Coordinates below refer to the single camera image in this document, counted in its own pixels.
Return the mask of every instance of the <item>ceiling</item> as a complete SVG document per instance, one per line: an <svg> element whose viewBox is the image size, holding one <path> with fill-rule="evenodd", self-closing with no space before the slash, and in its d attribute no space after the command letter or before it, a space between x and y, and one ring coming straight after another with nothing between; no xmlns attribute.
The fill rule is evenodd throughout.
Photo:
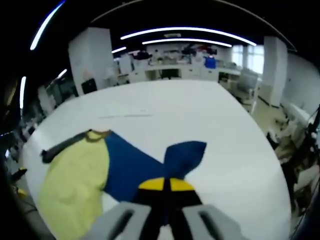
<svg viewBox="0 0 320 240"><path fill-rule="evenodd" d="M103 13L126 4L123 1L125 0L67 0L49 22L34 51L30 51L30 45L38 28L60 1L8 3L10 18L4 26L6 71L2 83L27 76L25 101L28 104L36 96L38 86L52 81L63 69L70 69L68 43L87 27L109 28L113 49L127 46L129 50L136 50L144 40L162 38L164 32L126 40L120 40L121 36L158 27L210 28L241 36L257 44L263 44L266 35L278 36L289 49L293 46L287 40L296 48L296 54L320 66L320 47L316 36L318 33L315 31L319 18L316 6L312 6L309 0L303 1L303 4L285 0L228 0L229 3L260 16L287 40L262 20L220 0L141 0L120 7L92 22ZM180 33L186 38L240 43L216 34L191 31Z"/></svg>

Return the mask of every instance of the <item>laboratory room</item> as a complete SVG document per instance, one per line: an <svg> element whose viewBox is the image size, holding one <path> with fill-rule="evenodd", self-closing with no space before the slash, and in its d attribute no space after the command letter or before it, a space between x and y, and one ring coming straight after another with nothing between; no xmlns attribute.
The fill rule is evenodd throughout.
<svg viewBox="0 0 320 240"><path fill-rule="evenodd" d="M320 49L295 26L317 14L279 2L19 3L4 239L309 239Z"/></svg>

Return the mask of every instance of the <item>led light strip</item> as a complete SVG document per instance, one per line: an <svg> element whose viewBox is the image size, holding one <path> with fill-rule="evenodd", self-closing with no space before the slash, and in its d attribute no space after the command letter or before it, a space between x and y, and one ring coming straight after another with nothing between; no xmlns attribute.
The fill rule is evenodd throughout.
<svg viewBox="0 0 320 240"><path fill-rule="evenodd" d="M37 47L37 44L40 40L40 37L42 35L42 33L44 32L46 26L48 25L50 19L54 16L54 14L56 13L56 11L58 11L58 9L62 6L62 4L64 4L65 2L63 1L62 3L60 3L47 17L46 19L44 20L44 22L42 23L41 27L39 28L38 32L36 33L33 41L32 41L32 44L31 44L31 47L30 47L30 50L33 51L36 47Z"/></svg>
<svg viewBox="0 0 320 240"><path fill-rule="evenodd" d="M125 46L123 46L123 47L120 47L120 48L118 48L118 49L116 49L116 50L113 50L111 53L117 53L117 52L120 52L120 51L122 51L122 50L126 50L127 49L127 47L125 47Z"/></svg>
<svg viewBox="0 0 320 240"><path fill-rule="evenodd" d="M25 86L26 86L26 77L24 76L21 80L20 86L20 109L24 108L24 95L25 95Z"/></svg>
<svg viewBox="0 0 320 240"><path fill-rule="evenodd" d="M210 40L205 40L205 39L196 39L196 38L166 38L166 39L144 41L144 42L142 42L142 44L145 45L145 44L176 42L176 41L181 41L181 42L200 42L200 43L207 43L207 44L222 45L222 46L229 47L229 48L232 47L232 45L227 44L227 43L223 43L223 42L219 42L219 41L210 41Z"/></svg>
<svg viewBox="0 0 320 240"><path fill-rule="evenodd" d="M61 78L66 72L67 72L67 69L65 69L62 72L60 72L60 74L58 75L57 79Z"/></svg>
<svg viewBox="0 0 320 240"><path fill-rule="evenodd" d="M213 29L208 29L208 28L202 28L202 27L189 27L189 26L173 26L173 27L161 27L161 28L154 28L150 30L144 30L144 31L138 31L129 35L125 35L120 37L121 40L132 38L138 35L143 35L143 34L150 34L150 33L156 33L156 32L162 32L162 31L181 31L181 30L190 30L190 31L200 31L200 32L207 32L207 33L213 33L213 34L220 34L224 35L230 38L234 38L237 40L240 40L242 42L245 42L247 44L250 44L252 46L257 46L256 43L249 41L243 37L233 35L231 33L227 33L224 31L218 31L218 30L213 30Z"/></svg>

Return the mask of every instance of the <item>window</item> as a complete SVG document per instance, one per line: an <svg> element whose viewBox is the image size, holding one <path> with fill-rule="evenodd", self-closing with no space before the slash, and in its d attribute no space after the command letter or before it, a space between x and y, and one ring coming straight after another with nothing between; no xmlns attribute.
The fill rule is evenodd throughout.
<svg viewBox="0 0 320 240"><path fill-rule="evenodd" d="M263 45L248 46L248 69L262 74L264 71L265 49Z"/></svg>
<svg viewBox="0 0 320 240"><path fill-rule="evenodd" d="M243 66L244 46L236 45L232 47L232 62L237 66Z"/></svg>

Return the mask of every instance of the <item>desk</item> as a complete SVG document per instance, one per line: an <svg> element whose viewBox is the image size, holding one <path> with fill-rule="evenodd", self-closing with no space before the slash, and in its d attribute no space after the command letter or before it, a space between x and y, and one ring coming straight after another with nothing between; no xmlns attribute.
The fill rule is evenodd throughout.
<svg viewBox="0 0 320 240"><path fill-rule="evenodd" d="M49 167L41 151L88 129L112 129L160 162L167 146L207 142L201 164L186 176L202 202L236 220L250 240L288 239L291 205L280 163L255 121L218 83L139 82L65 102L22 150L35 203ZM105 193L102 201L105 211L117 204Z"/></svg>
<svg viewBox="0 0 320 240"><path fill-rule="evenodd" d="M235 76L240 76L241 74L241 71L238 69L225 67L211 69L206 68L205 66L196 66L192 64L157 64L139 67L137 70L129 73L129 79L131 83L150 81L151 79L148 77L147 72L167 69L177 69L180 73L181 79L183 80L193 79L218 82L219 73L226 73Z"/></svg>

